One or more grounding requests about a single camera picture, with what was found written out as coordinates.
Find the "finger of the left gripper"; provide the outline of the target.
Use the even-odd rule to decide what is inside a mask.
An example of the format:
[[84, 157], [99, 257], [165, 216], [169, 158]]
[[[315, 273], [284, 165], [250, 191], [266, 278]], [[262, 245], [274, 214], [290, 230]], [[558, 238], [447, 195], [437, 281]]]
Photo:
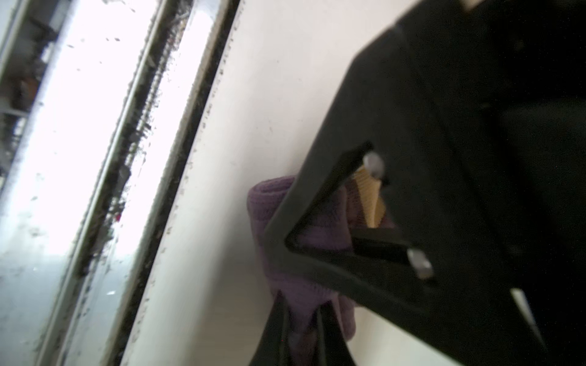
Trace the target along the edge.
[[[384, 213], [346, 201], [348, 249], [300, 238], [352, 174], [372, 170]], [[266, 232], [273, 262], [339, 291], [465, 365], [542, 365], [513, 268], [395, 25], [352, 61]]]

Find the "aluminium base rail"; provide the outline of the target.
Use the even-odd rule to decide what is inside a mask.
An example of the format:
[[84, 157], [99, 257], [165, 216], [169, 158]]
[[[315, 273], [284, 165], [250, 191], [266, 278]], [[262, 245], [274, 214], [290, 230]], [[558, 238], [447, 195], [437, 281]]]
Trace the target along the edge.
[[2, 364], [120, 359], [237, 7], [2, 2]]

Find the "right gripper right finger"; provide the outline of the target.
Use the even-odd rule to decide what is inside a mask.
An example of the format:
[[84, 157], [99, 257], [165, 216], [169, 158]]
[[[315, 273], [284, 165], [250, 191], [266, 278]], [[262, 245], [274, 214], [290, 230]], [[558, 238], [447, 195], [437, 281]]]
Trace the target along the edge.
[[347, 347], [340, 329], [337, 314], [332, 303], [322, 305], [316, 313], [317, 349], [316, 365], [355, 366], [356, 363]]

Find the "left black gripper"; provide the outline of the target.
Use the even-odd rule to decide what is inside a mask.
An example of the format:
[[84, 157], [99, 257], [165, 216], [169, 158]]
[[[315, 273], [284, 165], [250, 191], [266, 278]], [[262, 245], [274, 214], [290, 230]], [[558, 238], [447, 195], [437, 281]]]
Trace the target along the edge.
[[397, 24], [556, 365], [585, 363], [585, 4], [422, 1]]

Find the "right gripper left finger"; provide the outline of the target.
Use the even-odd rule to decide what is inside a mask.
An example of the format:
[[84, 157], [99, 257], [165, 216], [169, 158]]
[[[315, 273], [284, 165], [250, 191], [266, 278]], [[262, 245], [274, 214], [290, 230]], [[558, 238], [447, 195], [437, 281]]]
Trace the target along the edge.
[[288, 305], [282, 293], [279, 292], [249, 366], [290, 365], [288, 334]]

